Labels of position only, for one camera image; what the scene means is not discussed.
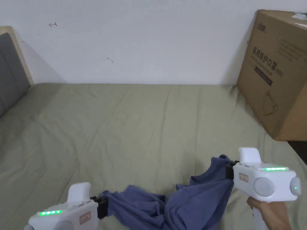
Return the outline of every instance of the wrinkled fabric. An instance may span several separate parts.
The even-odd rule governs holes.
[[[233,181],[225,178],[229,158],[213,157],[209,169],[192,176],[189,185],[176,185],[169,198],[129,185],[123,192],[104,191],[108,216],[114,215],[131,229],[217,229],[225,211]]]

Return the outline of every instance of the brown cardboard box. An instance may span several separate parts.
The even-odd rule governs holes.
[[[237,82],[274,140],[307,140],[307,17],[295,15],[258,11]]]

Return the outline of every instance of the round gray button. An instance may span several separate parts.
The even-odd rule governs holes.
[[[301,181],[298,177],[293,177],[290,182],[290,190],[293,195],[300,196],[302,194],[301,191]]]
[[[72,224],[68,221],[58,223],[53,230],[74,230]]]
[[[34,228],[30,224],[27,224],[23,229],[24,230],[34,230]]]
[[[259,177],[254,182],[254,189],[260,196],[269,197],[274,193],[275,188],[268,178]]]

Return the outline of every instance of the green indicator light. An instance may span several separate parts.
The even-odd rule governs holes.
[[[41,212],[39,213],[40,216],[50,216],[54,214],[60,214],[62,213],[62,210],[55,210],[55,211],[48,211],[48,212]]]
[[[265,171],[284,171],[284,170],[287,170],[287,169],[284,168],[284,167],[280,167],[280,168],[265,168],[264,170]]]

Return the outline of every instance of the bed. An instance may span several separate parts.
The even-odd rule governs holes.
[[[91,195],[129,184],[169,194],[211,157],[238,159],[241,146],[295,169],[307,187],[304,162],[271,139],[235,86],[32,84],[19,96],[0,118],[0,229],[23,229],[77,182]],[[221,229],[253,229],[246,199],[233,190]],[[306,195],[287,206],[293,229],[307,229]],[[108,217],[99,229],[126,228]]]

